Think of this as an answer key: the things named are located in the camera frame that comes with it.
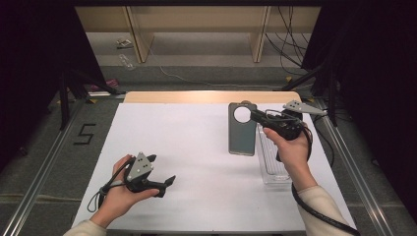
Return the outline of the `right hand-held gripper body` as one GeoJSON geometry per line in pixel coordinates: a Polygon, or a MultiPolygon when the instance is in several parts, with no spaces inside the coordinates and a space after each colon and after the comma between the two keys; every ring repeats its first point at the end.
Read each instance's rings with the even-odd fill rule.
{"type": "Polygon", "coordinates": [[[292,141],[304,130],[304,114],[326,116],[328,113],[304,102],[292,100],[284,104],[282,110],[267,109],[264,127],[274,130],[287,141],[292,141]]]}

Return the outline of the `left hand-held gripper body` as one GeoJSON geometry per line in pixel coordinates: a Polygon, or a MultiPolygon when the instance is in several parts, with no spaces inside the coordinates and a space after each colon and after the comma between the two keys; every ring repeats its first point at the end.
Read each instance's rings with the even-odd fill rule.
{"type": "Polygon", "coordinates": [[[129,162],[128,168],[125,171],[124,182],[126,187],[133,193],[157,189],[161,183],[152,182],[148,179],[152,171],[152,162],[149,162],[147,157],[142,152],[139,152],[129,162]]]}

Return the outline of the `grey phone case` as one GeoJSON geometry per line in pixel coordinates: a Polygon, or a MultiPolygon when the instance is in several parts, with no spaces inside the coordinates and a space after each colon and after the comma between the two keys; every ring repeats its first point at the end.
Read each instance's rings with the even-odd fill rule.
{"type": "Polygon", "coordinates": [[[257,105],[248,100],[228,105],[228,151],[232,154],[255,154],[257,123],[251,119],[251,111],[257,105]]]}

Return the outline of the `clear plastic tray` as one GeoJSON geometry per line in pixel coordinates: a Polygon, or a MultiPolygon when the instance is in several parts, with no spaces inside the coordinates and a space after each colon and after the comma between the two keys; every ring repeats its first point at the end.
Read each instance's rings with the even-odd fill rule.
{"type": "Polygon", "coordinates": [[[263,181],[266,185],[289,184],[291,178],[282,162],[276,159],[277,146],[263,131],[261,125],[257,126],[256,152],[258,154],[263,181]]]}

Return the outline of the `person's right hand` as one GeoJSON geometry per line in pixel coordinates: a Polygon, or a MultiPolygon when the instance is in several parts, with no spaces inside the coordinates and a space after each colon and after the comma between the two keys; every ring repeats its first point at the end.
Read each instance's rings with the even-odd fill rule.
{"type": "Polygon", "coordinates": [[[312,149],[312,138],[306,126],[303,127],[299,137],[292,141],[287,141],[271,128],[264,128],[264,132],[277,146],[280,161],[293,178],[305,178],[310,175],[308,159],[312,149]]]}

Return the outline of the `person's left hand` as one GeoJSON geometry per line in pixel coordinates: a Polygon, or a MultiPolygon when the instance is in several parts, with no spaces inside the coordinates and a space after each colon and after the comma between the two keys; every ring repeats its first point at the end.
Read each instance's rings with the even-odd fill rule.
{"type": "Polygon", "coordinates": [[[102,228],[106,228],[113,220],[124,215],[133,205],[158,193],[157,189],[132,193],[125,186],[113,187],[107,193],[101,207],[89,220],[102,228]]]}

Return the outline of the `white table board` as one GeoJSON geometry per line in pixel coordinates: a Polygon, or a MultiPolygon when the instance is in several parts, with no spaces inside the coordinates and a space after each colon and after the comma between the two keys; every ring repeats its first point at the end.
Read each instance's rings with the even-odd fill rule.
{"type": "Polygon", "coordinates": [[[126,154],[153,154],[149,178],[175,179],[162,198],[134,205],[110,229],[145,233],[301,232],[290,187],[264,183],[259,158],[228,151],[228,106],[122,103],[75,217],[91,216],[89,201],[126,154]]]}

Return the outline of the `black metal stand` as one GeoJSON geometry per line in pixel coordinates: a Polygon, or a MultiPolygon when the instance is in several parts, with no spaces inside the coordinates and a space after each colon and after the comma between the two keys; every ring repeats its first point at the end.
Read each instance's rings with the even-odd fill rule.
{"type": "Polygon", "coordinates": [[[94,85],[99,89],[109,92],[111,95],[125,94],[124,91],[112,88],[105,80],[95,79],[94,77],[76,69],[65,70],[59,79],[59,96],[61,107],[61,130],[64,130],[70,121],[70,109],[68,90],[76,99],[84,99],[89,96],[85,85],[94,85]]]}
{"type": "Polygon", "coordinates": [[[313,95],[322,94],[325,91],[325,85],[328,85],[328,118],[331,124],[336,127],[337,122],[335,118],[335,101],[337,84],[335,78],[335,70],[332,68],[332,66],[326,66],[325,64],[322,64],[308,72],[306,75],[296,79],[289,85],[282,87],[280,90],[291,91],[312,78],[316,79],[312,86],[313,95]]]}

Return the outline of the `pink object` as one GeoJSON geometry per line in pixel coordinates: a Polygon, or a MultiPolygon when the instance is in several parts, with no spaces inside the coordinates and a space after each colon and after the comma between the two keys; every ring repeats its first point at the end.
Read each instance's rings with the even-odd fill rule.
{"type": "MultiPolygon", "coordinates": [[[[119,86],[119,82],[117,79],[110,79],[106,81],[106,84],[112,88],[118,87],[119,86]]],[[[91,85],[90,86],[90,90],[91,91],[101,91],[101,88],[99,88],[96,85],[91,85]]]]}

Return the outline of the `black curtain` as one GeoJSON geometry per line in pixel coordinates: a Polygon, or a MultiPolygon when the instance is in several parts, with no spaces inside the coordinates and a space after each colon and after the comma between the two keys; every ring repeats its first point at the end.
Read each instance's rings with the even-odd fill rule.
{"type": "Polygon", "coordinates": [[[321,11],[303,66],[338,40],[340,95],[417,222],[417,0],[313,0],[321,11]]]}
{"type": "Polygon", "coordinates": [[[77,11],[66,0],[0,0],[0,172],[65,80],[78,96],[104,84],[77,11]]]}

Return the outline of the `clear plastic piece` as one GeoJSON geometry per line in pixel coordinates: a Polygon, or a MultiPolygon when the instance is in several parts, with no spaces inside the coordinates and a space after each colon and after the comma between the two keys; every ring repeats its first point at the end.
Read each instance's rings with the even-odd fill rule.
{"type": "Polygon", "coordinates": [[[131,63],[130,59],[126,55],[120,54],[119,59],[126,70],[133,71],[136,69],[136,67],[131,63]]]}

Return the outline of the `light wooden shelf unit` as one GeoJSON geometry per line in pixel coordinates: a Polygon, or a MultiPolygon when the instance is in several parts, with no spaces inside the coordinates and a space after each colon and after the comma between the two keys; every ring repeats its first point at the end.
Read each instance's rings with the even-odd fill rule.
{"type": "Polygon", "coordinates": [[[157,32],[243,32],[249,36],[253,61],[262,58],[268,32],[311,33],[319,7],[78,7],[86,32],[127,32],[137,61],[144,63],[157,32]]]}

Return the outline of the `aluminium floor rail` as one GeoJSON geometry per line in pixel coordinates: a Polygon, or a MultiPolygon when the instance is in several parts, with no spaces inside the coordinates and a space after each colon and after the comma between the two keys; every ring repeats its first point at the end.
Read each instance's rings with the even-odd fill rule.
{"type": "Polygon", "coordinates": [[[325,109],[328,113],[324,117],[325,126],[378,235],[393,236],[383,209],[372,194],[369,185],[360,172],[358,164],[355,162],[351,151],[337,128],[334,103],[331,102],[329,105],[325,105],[325,101],[321,98],[317,98],[316,102],[320,109],[325,109]]]}
{"type": "Polygon", "coordinates": [[[33,174],[29,187],[20,195],[0,195],[0,203],[5,201],[6,203],[15,203],[17,205],[13,214],[9,218],[5,229],[0,233],[0,236],[19,236],[27,218],[30,215],[36,199],[43,188],[52,168],[55,164],[63,145],[65,144],[69,133],[78,113],[84,106],[83,100],[76,100],[70,109],[70,118],[64,127],[58,131],[56,137],[53,140],[53,144],[50,146],[47,155],[42,159],[41,165],[36,169],[33,174]]]}

